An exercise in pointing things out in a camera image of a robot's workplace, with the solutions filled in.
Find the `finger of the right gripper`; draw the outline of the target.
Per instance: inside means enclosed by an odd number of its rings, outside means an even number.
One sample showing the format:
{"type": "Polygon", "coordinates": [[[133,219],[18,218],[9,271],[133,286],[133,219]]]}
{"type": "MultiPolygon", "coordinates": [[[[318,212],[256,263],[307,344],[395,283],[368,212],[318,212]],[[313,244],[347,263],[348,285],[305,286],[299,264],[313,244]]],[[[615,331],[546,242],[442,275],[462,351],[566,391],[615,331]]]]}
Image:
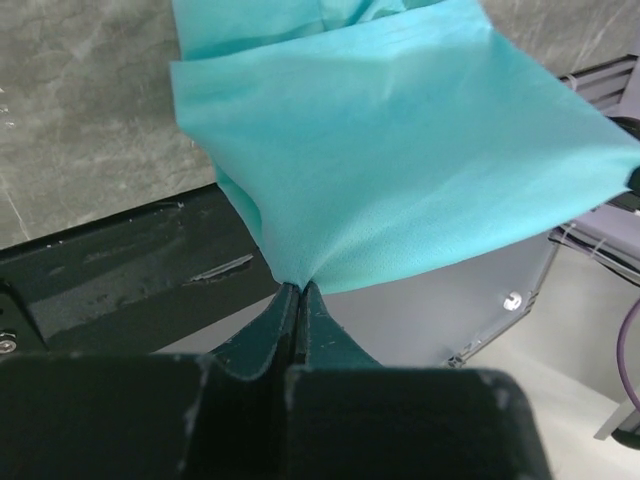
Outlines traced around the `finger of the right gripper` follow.
{"type": "Polygon", "coordinates": [[[633,167],[626,180],[627,188],[635,195],[639,194],[639,120],[628,116],[614,116],[612,122],[634,140],[633,167]]]}

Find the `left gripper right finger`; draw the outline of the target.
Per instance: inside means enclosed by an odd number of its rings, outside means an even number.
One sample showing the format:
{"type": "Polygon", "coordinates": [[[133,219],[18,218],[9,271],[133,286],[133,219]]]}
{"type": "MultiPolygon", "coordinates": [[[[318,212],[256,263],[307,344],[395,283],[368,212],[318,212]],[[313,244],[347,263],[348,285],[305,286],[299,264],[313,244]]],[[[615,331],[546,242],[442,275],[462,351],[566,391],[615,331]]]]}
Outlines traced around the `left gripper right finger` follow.
{"type": "Polygon", "coordinates": [[[289,479],[546,479],[531,406],[492,369],[391,368],[300,298],[285,377],[289,479]]]}

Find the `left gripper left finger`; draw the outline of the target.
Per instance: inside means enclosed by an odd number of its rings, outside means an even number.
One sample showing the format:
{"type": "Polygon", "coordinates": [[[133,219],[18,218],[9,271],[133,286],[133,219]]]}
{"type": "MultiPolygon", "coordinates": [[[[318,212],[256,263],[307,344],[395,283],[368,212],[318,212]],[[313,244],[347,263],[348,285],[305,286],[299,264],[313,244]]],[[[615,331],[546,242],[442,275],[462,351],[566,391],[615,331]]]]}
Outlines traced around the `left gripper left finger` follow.
{"type": "Polygon", "coordinates": [[[274,479],[299,291],[205,354],[1,363],[5,479],[274,479]]]}

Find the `teal t shirt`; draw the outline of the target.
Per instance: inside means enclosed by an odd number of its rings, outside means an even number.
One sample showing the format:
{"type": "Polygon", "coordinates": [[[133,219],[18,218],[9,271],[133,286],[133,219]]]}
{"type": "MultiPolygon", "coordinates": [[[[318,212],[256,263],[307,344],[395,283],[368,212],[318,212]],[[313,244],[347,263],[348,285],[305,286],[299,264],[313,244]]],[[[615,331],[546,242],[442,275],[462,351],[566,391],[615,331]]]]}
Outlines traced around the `teal t shirt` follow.
{"type": "Polygon", "coordinates": [[[476,1],[176,1],[176,120],[280,282],[340,293],[543,233],[634,140],[476,1]]]}

